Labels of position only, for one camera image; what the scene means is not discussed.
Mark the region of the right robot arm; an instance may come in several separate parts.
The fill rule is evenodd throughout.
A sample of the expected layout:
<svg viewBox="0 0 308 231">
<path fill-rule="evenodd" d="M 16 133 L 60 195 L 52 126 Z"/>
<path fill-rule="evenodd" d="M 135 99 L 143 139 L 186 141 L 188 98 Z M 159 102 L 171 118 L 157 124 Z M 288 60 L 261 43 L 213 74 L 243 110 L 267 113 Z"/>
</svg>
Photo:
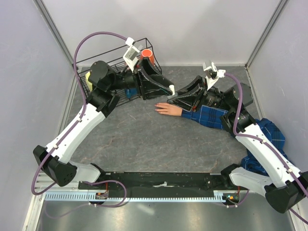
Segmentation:
<svg viewBox="0 0 308 231">
<path fill-rule="evenodd" d="M 284 137 L 273 123 L 257 120 L 246 107 L 253 102 L 248 85 L 236 81 L 221 92 L 214 80 L 197 77 L 191 84 L 170 91 L 168 103 L 182 109 L 182 114 L 207 127 L 230 133 L 248 151 L 240 165 L 222 171 L 221 186 L 241 186 L 264 196 L 279 213 L 292 209 L 308 195 L 308 174 L 294 166 L 283 154 Z"/>
</svg>

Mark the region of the nail polish bottle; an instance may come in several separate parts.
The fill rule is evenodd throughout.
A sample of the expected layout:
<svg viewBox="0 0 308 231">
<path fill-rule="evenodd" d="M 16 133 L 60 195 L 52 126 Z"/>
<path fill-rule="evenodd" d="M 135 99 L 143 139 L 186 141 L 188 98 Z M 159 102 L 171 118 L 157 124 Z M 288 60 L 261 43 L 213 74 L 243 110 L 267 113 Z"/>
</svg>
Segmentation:
<svg viewBox="0 0 308 231">
<path fill-rule="evenodd" d="M 178 94 L 176 93 L 176 94 L 174 94 L 174 95 L 169 95 L 169 96 L 167 96 L 167 98 L 168 98 L 168 99 L 172 99 L 172 98 L 177 97 L 177 96 L 178 96 Z"/>
</svg>

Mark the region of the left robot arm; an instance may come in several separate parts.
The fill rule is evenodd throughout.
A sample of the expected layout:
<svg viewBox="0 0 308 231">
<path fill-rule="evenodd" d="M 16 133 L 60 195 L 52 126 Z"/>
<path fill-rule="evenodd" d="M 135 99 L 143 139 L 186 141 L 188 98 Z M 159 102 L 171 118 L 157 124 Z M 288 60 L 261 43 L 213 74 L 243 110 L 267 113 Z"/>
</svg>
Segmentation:
<svg viewBox="0 0 308 231">
<path fill-rule="evenodd" d="M 34 157 L 39 168 L 55 184 L 66 186 L 72 180 L 88 181 L 95 189 L 105 185 L 105 176 L 96 165 L 72 163 L 71 157 L 87 135 L 117 107 L 119 91 L 136 89 L 144 100 L 173 95 L 174 84 L 152 65 L 148 58 L 137 61 L 129 70 L 116 72 L 104 61 L 95 62 L 88 72 L 92 90 L 74 120 L 46 146 L 38 145 Z"/>
</svg>

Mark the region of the mannequin hand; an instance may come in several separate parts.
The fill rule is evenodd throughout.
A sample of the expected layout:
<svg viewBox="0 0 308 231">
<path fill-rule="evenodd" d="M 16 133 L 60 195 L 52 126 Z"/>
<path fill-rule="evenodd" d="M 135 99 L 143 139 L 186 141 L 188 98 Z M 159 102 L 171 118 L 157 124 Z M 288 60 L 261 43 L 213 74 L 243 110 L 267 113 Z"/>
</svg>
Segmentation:
<svg viewBox="0 0 308 231">
<path fill-rule="evenodd" d="M 181 116 L 182 109 L 168 103 L 157 103 L 155 104 L 155 111 L 162 115 L 168 116 Z"/>
</svg>

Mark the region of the white nail polish cap brush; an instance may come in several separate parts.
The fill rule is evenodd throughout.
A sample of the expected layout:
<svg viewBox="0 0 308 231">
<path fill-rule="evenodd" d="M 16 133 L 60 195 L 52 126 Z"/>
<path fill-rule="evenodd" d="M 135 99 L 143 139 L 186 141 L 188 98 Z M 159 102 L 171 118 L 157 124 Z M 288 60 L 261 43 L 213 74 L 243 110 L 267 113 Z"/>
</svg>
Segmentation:
<svg viewBox="0 0 308 231">
<path fill-rule="evenodd" d="M 169 89 L 171 90 L 172 95 L 175 95 L 175 87 L 174 87 L 174 85 L 170 85 Z"/>
</svg>

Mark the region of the blue plaid sleeve forearm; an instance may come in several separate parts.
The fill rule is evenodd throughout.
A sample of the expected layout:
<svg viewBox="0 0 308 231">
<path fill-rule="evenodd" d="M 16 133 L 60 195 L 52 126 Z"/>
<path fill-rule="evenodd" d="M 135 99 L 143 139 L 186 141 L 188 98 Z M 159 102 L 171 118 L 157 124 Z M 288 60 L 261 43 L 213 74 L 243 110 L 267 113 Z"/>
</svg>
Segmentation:
<svg viewBox="0 0 308 231">
<path fill-rule="evenodd" d="M 183 110 L 181 113 L 181 117 L 195 121 L 200 125 L 208 128 L 223 129 L 220 117 L 226 115 L 227 113 L 228 113 L 227 110 L 203 105 L 196 112 L 193 111 L 188 112 Z"/>
</svg>

